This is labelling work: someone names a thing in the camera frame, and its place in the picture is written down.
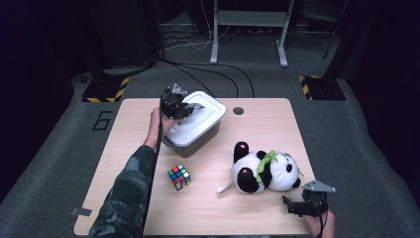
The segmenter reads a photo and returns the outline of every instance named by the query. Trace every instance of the panda plush toy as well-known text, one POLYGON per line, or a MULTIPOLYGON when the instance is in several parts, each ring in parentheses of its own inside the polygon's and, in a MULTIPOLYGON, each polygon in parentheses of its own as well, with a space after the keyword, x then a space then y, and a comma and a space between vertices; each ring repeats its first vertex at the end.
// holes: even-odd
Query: panda plush toy
POLYGON ((232 183, 243 193, 259 193, 268 187, 287 191, 300 186, 299 168, 292 157, 279 151, 250 152, 246 142, 235 146, 231 173, 232 183))

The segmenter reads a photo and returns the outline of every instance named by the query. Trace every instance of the human arm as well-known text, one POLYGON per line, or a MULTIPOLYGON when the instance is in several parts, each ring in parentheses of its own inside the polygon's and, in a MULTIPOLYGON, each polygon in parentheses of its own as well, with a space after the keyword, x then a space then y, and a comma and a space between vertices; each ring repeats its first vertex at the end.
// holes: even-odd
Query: human arm
MULTIPOLYGON (((162 117, 162 135, 177 121, 162 117)), ((151 113, 144 144, 130 157, 99 210, 89 237, 140 237, 149 203, 155 149, 158 143, 159 110, 151 113)))
MULTIPOLYGON (((306 224, 309 226, 311 234, 313 237, 318 237, 321 232, 321 223, 319 217, 313 216, 302 216, 306 221, 306 224)), ((335 236, 335 224, 336 224, 336 215, 331 210, 324 212, 322 215, 322 221, 325 223, 324 230, 322 233, 322 238, 334 238, 335 236)))

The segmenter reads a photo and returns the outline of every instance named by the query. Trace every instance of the gray carpet floor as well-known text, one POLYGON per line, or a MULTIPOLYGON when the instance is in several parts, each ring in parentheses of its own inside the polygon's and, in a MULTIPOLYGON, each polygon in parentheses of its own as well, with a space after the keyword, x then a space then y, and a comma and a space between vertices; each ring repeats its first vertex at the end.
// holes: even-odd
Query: gray carpet floor
MULTIPOLYGON (((325 38, 296 34, 286 51, 289 66, 282 68, 275 48, 277 38, 267 34, 234 36, 221 43, 219 64, 243 70, 253 83, 255 97, 290 100, 315 177, 337 189, 328 196, 330 207, 338 214, 337 237, 420 237, 420 212, 412 194, 370 139, 362 109, 347 83, 338 79, 345 101, 308 101, 304 97, 298 76, 322 75, 340 39, 329 57, 322 59, 325 38)), ((208 64, 210 52, 211 45, 202 50, 184 46, 166 50, 165 58, 208 64)), ((238 70, 218 64, 200 68, 228 75, 238 85, 239 97, 253 97, 247 78, 238 70)), ((215 97, 236 97, 236 87, 226 77, 185 70, 215 97)), ((88 85, 82 82, 83 77, 90 79, 89 73, 84 73, 72 80, 74 96, 67 110, 2 202, 0 237, 76 237, 73 227, 77 217, 70 212, 83 203, 121 101, 159 97, 175 82, 190 92, 206 91, 185 72, 157 61, 130 78, 120 102, 87 103, 81 102, 88 85), (110 124, 106 130, 93 131, 104 111, 102 118, 110 119, 110 124)))

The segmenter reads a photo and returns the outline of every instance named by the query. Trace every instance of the container lid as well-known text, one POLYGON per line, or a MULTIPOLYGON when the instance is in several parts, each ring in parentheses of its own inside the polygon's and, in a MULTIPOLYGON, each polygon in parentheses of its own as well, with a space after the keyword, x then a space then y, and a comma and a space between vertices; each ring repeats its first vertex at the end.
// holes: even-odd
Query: container lid
POLYGON ((206 133, 226 113, 226 107, 203 91, 195 91, 183 100, 186 103, 199 103, 204 108, 196 108, 178 124, 175 124, 166 137, 177 147, 186 147, 206 133))

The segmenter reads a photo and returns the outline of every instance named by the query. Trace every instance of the wooden table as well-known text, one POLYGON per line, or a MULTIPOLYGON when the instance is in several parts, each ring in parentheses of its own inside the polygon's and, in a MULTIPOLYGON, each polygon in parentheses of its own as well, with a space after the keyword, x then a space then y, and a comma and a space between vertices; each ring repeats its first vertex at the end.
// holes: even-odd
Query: wooden table
MULTIPOLYGON (((259 194, 239 193, 227 185, 234 146, 246 141, 251 151, 276 149, 291 155, 301 172, 302 183, 314 180, 311 165, 290 102, 282 98, 219 98, 227 112, 219 133, 188 159, 162 145, 157 160, 152 200, 144 235, 298 235, 309 234, 303 219, 287 212, 284 194, 303 201, 302 188, 259 194), (245 112, 236 115, 235 107, 245 112), (167 171, 183 164, 192 183, 176 191, 167 171)), ((126 99, 98 164, 83 208, 90 216, 79 216, 74 233, 87 235, 115 177, 146 138, 150 114, 158 99, 126 99)))

